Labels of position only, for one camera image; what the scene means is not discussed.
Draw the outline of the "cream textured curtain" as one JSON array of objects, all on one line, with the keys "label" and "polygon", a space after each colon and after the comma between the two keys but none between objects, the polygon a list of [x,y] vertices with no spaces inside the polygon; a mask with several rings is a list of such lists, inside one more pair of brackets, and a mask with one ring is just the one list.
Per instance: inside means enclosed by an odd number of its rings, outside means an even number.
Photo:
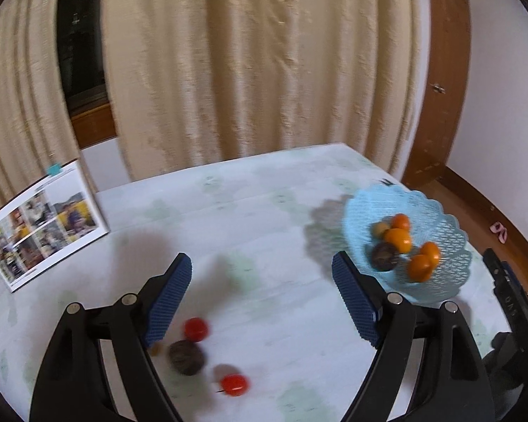
[{"label": "cream textured curtain", "polygon": [[388,172],[419,87],[417,0],[101,0],[134,180],[342,142]]},{"label": "cream textured curtain", "polygon": [[0,6],[0,208],[80,155],[62,88],[57,3]]}]

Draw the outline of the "red cherry tomato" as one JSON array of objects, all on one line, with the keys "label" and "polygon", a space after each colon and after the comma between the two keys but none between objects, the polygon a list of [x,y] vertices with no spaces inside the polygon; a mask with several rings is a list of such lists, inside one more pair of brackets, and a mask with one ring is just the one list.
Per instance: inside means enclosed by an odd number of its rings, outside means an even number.
[{"label": "red cherry tomato", "polygon": [[184,323],[183,335],[190,342],[201,342],[209,335],[209,325],[201,317],[192,317]]},{"label": "red cherry tomato", "polygon": [[230,373],[220,380],[221,391],[229,396],[237,397],[249,391],[250,382],[245,375]]}]

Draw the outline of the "small tan longan fruit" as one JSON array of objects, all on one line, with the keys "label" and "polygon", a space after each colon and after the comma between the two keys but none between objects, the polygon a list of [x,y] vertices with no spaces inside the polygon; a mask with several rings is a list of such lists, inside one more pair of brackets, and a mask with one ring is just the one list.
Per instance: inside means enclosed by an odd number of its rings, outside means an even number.
[{"label": "small tan longan fruit", "polygon": [[163,345],[161,342],[155,342],[149,347],[149,355],[150,356],[157,356],[161,353],[163,348]]}]

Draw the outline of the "cream textured curtain left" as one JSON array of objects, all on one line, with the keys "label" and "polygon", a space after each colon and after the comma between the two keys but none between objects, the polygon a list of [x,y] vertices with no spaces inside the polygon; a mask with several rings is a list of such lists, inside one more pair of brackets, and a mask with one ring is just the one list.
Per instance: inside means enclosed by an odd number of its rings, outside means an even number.
[{"label": "cream textured curtain left", "polygon": [[57,3],[0,6],[0,208],[80,155],[62,88]]}]

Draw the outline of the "pink slipper on floor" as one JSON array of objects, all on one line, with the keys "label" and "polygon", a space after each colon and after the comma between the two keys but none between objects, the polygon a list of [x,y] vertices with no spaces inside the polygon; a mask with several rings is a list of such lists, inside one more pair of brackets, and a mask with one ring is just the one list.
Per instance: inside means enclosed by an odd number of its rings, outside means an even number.
[{"label": "pink slipper on floor", "polygon": [[508,241],[508,229],[501,222],[497,221],[489,227],[490,231],[495,234],[501,244],[505,244]]}]

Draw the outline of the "white green patterned tablecloth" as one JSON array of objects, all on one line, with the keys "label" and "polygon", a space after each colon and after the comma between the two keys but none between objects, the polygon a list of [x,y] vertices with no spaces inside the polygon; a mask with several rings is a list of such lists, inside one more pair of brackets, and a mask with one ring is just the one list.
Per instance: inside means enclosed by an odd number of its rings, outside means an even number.
[{"label": "white green patterned tablecloth", "polygon": [[[412,192],[359,153],[332,144],[93,195],[107,235],[13,293],[0,276],[0,420],[32,421],[40,364],[69,304],[94,309],[138,293],[183,252],[193,275],[159,341],[161,353],[150,356],[178,421],[346,421],[376,351],[346,309],[332,259],[340,251],[350,256],[342,232],[346,203],[379,184]],[[484,328],[505,320],[481,256],[468,242],[467,249],[470,274],[458,294],[430,305],[401,295],[429,308],[455,302],[483,358],[490,349]],[[168,349],[186,339],[183,325],[192,317],[209,325],[208,337],[196,343],[206,365],[186,376],[170,364]],[[224,394],[220,380],[230,373],[245,375],[249,391]]]}]

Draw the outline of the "dark passion fruit in basket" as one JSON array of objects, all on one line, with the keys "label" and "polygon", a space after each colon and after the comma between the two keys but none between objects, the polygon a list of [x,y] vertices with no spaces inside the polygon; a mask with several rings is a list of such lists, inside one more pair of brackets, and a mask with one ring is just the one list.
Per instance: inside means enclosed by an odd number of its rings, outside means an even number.
[{"label": "dark passion fruit in basket", "polygon": [[379,242],[370,254],[372,267],[378,271],[389,271],[397,267],[400,262],[400,252],[398,248],[388,242]]}]

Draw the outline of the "brown wooden door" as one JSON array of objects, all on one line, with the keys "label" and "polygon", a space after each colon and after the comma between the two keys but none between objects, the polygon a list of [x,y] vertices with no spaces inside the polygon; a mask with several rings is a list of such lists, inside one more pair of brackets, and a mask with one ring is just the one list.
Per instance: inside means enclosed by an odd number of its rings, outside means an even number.
[{"label": "brown wooden door", "polygon": [[420,121],[402,177],[419,188],[446,168],[465,102],[471,47],[468,0],[430,0],[430,51]]}]

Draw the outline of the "photo collage card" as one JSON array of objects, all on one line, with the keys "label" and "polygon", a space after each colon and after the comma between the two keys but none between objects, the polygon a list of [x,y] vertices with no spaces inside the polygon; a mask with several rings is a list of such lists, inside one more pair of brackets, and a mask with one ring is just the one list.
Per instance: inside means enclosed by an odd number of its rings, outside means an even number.
[{"label": "photo collage card", "polygon": [[0,276],[13,293],[108,234],[79,161],[0,209]]}]

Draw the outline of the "teal binder clip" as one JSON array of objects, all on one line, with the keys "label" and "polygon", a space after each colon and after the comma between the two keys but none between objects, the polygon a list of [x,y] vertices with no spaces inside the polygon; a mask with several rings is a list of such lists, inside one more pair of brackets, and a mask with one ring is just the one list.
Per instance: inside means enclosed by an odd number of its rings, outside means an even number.
[{"label": "teal binder clip", "polygon": [[53,176],[57,176],[61,174],[62,171],[63,171],[63,167],[60,164],[55,163],[48,167],[46,173],[48,176],[53,177]]}]

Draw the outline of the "cream textured curtain right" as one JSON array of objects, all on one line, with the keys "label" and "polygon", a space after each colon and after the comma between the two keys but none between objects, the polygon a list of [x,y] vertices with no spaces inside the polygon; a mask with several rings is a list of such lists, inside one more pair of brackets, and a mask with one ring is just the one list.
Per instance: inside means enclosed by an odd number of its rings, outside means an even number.
[{"label": "cream textured curtain right", "polygon": [[342,142],[388,172],[419,87],[417,0],[101,0],[134,180]]}]

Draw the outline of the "small orange tangerine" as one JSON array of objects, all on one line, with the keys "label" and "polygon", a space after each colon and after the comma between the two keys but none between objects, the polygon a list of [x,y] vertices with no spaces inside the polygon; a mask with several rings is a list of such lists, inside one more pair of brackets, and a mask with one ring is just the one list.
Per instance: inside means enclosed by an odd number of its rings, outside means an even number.
[{"label": "small orange tangerine", "polygon": [[426,282],[433,273],[433,264],[425,254],[413,256],[407,265],[407,275],[409,279],[416,283]]},{"label": "small orange tangerine", "polygon": [[411,224],[409,217],[404,213],[397,213],[392,217],[391,228],[410,231]]},{"label": "small orange tangerine", "polygon": [[441,251],[435,242],[425,242],[420,248],[420,253],[428,258],[432,269],[438,267],[441,261]]}]

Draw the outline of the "tan longan in basket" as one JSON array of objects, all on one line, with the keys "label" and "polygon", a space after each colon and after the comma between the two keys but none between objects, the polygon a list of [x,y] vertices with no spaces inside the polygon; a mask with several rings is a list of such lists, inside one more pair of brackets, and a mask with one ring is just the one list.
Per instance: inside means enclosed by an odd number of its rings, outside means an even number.
[{"label": "tan longan in basket", "polygon": [[371,234],[374,238],[382,240],[384,235],[391,229],[390,225],[384,221],[374,223],[371,226]]}]

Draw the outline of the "dark wrinkled passion fruit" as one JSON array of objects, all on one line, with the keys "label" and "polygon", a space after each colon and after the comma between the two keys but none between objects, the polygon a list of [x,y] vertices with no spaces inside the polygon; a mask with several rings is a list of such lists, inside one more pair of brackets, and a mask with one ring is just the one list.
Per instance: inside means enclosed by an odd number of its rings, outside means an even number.
[{"label": "dark wrinkled passion fruit", "polygon": [[170,344],[170,364],[180,375],[193,376],[206,365],[206,355],[193,341],[183,339]]}]

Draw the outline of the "large orange fruit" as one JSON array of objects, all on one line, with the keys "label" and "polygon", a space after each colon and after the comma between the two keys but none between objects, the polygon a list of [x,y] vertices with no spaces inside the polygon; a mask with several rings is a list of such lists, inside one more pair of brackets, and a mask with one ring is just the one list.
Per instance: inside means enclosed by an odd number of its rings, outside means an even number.
[{"label": "large orange fruit", "polygon": [[399,254],[409,254],[413,248],[413,240],[409,231],[390,229],[384,235],[383,241],[393,245]]}]

